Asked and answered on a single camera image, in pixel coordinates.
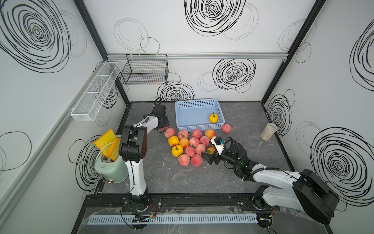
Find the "light blue plastic basket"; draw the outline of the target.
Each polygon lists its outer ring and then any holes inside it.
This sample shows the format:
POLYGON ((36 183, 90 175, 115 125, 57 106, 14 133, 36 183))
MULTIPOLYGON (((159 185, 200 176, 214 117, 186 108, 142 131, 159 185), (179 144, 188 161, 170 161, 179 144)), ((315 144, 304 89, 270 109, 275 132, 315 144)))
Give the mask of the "light blue plastic basket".
POLYGON ((220 103, 216 98, 178 101, 175 103, 176 125, 179 130, 191 132, 194 129, 219 130, 226 123, 220 103), (210 114, 219 116, 216 123, 210 123, 210 114))

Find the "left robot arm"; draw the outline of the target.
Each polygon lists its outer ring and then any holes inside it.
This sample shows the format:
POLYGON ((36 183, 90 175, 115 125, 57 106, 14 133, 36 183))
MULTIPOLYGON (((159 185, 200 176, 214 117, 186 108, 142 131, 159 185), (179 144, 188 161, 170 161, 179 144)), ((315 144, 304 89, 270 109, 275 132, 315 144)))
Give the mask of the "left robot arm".
POLYGON ((124 161, 130 180, 129 202, 148 207, 148 191, 143 162, 147 153, 148 133, 169 126, 167 109, 162 104, 153 104, 150 114, 133 125, 124 125, 121 132, 119 155, 124 161))

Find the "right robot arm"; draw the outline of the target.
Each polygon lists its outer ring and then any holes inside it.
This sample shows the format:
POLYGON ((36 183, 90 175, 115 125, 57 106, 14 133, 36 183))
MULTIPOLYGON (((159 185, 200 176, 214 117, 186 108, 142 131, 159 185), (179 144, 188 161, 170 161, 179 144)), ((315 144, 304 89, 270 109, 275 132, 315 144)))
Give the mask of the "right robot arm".
POLYGON ((237 141, 214 137, 214 151, 201 153, 209 164, 227 163, 241 181, 261 183, 252 197, 260 211, 280 206, 305 212, 314 221, 328 225, 335 216, 340 198, 316 173, 304 169, 291 172, 269 167, 248 158, 247 151, 237 141))

